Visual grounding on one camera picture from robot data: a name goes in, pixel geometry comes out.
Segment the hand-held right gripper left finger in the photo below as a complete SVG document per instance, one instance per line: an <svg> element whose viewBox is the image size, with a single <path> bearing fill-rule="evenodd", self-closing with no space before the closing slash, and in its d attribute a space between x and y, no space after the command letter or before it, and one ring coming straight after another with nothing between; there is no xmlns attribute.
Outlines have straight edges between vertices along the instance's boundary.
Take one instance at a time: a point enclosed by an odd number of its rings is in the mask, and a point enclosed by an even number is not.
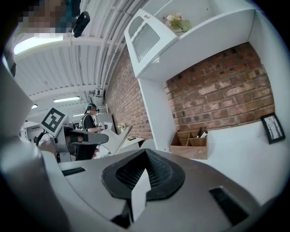
<svg viewBox="0 0 290 232"><path fill-rule="evenodd" d="M77 196L93 212L96 223L82 231L145 232L147 215L133 221L131 191L147 161L145 149L100 159L59 163L60 170Z"/></svg>

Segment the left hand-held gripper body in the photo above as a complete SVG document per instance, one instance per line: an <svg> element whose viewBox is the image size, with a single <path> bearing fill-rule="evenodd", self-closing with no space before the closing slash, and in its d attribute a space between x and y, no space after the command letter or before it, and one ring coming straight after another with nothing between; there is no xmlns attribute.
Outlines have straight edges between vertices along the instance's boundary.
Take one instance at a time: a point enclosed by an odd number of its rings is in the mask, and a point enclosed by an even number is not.
<svg viewBox="0 0 290 232"><path fill-rule="evenodd" d="M73 148L74 145L71 145L70 141L71 131L74 128L64 124L67 117L64 113L51 108L40 123L43 128L40 138L45 134L51 135L49 140L41 143L40 150L53 154L57 162L69 162L77 159L77 149Z"/></svg>

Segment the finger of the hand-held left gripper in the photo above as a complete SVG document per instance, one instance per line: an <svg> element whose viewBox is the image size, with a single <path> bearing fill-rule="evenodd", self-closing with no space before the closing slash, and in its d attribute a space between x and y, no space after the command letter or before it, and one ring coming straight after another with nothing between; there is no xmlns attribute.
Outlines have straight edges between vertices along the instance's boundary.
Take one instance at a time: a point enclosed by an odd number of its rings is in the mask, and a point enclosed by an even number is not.
<svg viewBox="0 0 290 232"><path fill-rule="evenodd" d="M104 144L109 141L109 137L106 134L91 133L81 130L72 130L71 132L71 145L97 145Z"/></svg>

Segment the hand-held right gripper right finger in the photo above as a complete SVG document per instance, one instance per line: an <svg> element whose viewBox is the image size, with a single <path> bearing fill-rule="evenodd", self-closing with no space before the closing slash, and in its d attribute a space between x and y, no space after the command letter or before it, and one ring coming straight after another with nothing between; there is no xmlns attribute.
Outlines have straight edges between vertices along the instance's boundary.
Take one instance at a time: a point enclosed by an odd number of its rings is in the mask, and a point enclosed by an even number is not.
<svg viewBox="0 0 290 232"><path fill-rule="evenodd" d="M242 186L213 167L170 153L156 153L185 172L170 198L149 201L130 229L135 232L223 232L255 213L260 205Z"/></svg>

